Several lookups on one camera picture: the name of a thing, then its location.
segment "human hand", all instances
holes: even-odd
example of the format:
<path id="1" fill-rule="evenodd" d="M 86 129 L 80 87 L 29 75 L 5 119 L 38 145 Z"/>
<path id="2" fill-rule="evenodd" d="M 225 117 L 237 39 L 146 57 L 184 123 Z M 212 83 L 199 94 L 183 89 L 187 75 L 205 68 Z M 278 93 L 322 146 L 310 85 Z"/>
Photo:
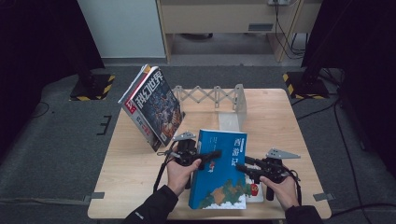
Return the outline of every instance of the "human hand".
<path id="1" fill-rule="evenodd" d="M 167 186 L 176 194 L 177 197 L 181 192 L 183 192 L 187 181 L 189 181 L 191 173 L 198 169 L 201 162 L 201 159 L 195 160 L 190 166 L 182 166 L 177 164 L 175 161 L 168 162 L 166 165 L 168 173 Z"/>
<path id="2" fill-rule="evenodd" d="M 260 176 L 260 181 L 267 187 L 274 190 L 274 193 L 284 211 L 288 210 L 292 206 L 300 206 L 297 201 L 295 181 L 291 176 L 286 177 L 280 184 L 274 183 L 265 176 Z"/>

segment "white wall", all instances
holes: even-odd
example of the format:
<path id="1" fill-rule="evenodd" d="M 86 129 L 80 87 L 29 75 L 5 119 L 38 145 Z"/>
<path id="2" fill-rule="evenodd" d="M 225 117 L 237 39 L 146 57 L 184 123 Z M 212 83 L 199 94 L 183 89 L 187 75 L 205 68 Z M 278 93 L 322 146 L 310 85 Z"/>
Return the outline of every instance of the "white wall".
<path id="1" fill-rule="evenodd" d="M 78 0 L 102 58 L 165 58 L 155 0 Z"/>

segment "black sleeve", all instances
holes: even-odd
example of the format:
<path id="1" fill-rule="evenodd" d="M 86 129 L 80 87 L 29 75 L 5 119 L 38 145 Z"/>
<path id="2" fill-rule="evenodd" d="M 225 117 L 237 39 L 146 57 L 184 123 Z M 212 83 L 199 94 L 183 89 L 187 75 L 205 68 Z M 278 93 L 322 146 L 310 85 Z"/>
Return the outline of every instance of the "black sleeve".
<path id="1" fill-rule="evenodd" d="M 289 224 L 322 224 L 317 209 L 311 205 L 291 207 L 286 210 L 286 220 Z"/>
<path id="2" fill-rule="evenodd" d="M 122 224 L 163 224 L 169 213 L 175 208 L 177 201 L 178 198 L 176 194 L 164 185 L 151 194 L 142 205 L 129 214 Z"/>

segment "standing book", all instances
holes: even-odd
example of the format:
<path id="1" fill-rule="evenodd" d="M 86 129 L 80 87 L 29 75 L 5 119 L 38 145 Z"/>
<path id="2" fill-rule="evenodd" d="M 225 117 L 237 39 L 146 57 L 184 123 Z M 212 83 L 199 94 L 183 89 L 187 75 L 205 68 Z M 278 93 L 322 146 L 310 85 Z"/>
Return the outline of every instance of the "standing book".
<path id="1" fill-rule="evenodd" d="M 163 72 L 151 67 L 127 104 L 138 111 L 164 146 L 167 146 L 183 120 L 180 103 Z"/>
<path id="2" fill-rule="evenodd" d="M 151 67 L 146 64 L 143 65 L 139 74 L 137 74 L 134 81 L 129 86 L 128 90 L 122 95 L 119 100 L 119 104 L 121 104 L 122 109 L 127 113 L 130 119 L 134 122 L 137 129 L 143 134 L 146 138 L 149 145 L 152 147 L 154 151 L 157 151 L 161 146 L 161 141 L 151 130 L 149 124 L 147 123 L 144 116 L 140 113 L 140 111 L 136 110 L 136 107 L 129 100 L 130 97 L 136 92 L 137 88 L 142 84 L 143 80 L 149 74 Z"/>
<path id="3" fill-rule="evenodd" d="M 200 130 L 200 154 L 221 150 L 221 157 L 194 171 L 189 206 L 192 209 L 246 209 L 245 174 L 236 170 L 245 163 L 248 135 L 240 132 Z"/>

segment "gray carpet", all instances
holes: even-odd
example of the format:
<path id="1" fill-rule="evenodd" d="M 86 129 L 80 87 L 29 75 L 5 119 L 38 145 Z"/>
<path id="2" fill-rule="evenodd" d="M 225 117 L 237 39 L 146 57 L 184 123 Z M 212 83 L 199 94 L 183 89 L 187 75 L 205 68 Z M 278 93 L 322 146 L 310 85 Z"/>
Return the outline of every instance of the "gray carpet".
<path id="1" fill-rule="evenodd" d="M 103 101 L 72 102 L 69 94 L 78 77 L 49 84 L 29 123 L 0 167 L 0 198 L 45 198 L 82 200 L 90 195 L 99 176 L 108 144 L 120 112 L 117 101 L 139 71 L 138 66 L 108 67 L 95 73 L 116 76 Z M 171 86 L 192 88 L 286 89 L 282 74 L 298 67 L 260 66 L 162 66 Z M 327 83 L 330 92 L 335 87 Z M 297 118 L 324 108 L 336 100 L 304 100 L 293 106 Z M 361 200 L 368 203 L 396 203 L 396 181 L 374 152 L 362 151 L 360 142 L 343 109 L 337 115 L 346 138 L 359 183 Z M 105 135 L 101 123 L 111 121 Z M 333 213 L 359 205 L 351 167 L 332 108 L 299 120 L 304 140 L 325 192 L 331 192 Z M 87 217 L 86 205 L 0 204 L 0 223 L 96 223 Z M 392 223 L 396 209 L 366 209 L 372 223 Z M 102 220 L 101 223 L 120 223 Z M 325 223 L 368 223 L 361 210 L 325 220 Z"/>

